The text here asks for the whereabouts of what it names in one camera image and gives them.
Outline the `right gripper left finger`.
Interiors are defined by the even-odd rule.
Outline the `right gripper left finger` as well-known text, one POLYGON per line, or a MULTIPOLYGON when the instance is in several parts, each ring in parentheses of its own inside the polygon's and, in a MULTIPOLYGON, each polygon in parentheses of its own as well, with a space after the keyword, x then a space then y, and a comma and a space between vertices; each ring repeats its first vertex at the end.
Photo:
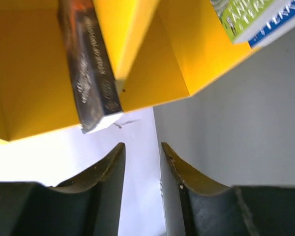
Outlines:
POLYGON ((125 161, 125 144, 118 143, 55 187, 0 182, 0 236, 116 236, 125 161))

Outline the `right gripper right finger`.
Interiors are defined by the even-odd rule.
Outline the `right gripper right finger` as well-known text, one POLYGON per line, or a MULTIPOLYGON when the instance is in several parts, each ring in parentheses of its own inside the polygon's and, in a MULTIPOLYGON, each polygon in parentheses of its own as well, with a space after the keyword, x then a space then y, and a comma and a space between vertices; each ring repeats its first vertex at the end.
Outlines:
POLYGON ((295 186, 223 185, 161 144, 169 236, 295 236, 295 186))

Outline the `dark Tale of Two Cities book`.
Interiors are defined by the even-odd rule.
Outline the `dark Tale of Two Cities book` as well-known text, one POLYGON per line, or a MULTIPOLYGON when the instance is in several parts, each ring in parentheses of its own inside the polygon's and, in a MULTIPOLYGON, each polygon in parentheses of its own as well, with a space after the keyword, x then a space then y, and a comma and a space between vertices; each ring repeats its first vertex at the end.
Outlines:
POLYGON ((84 134, 109 127, 123 110, 91 0, 60 0, 58 20, 84 134))

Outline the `lime 65-storey treehouse book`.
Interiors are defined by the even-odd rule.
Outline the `lime 65-storey treehouse book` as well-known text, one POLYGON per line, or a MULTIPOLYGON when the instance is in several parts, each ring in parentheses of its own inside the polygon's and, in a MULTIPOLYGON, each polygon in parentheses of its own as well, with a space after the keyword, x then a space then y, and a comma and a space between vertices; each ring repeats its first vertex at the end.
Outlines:
POLYGON ((295 15, 295 0, 212 0, 210 3, 233 44, 259 41, 295 15))

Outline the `blue 91-storey treehouse book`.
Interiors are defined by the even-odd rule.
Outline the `blue 91-storey treehouse book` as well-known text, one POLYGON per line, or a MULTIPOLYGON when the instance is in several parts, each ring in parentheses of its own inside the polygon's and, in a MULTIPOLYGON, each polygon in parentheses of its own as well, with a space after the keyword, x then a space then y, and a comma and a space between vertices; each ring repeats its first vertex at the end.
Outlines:
POLYGON ((295 27, 295 1, 272 17, 248 41, 250 48, 264 47, 295 27))

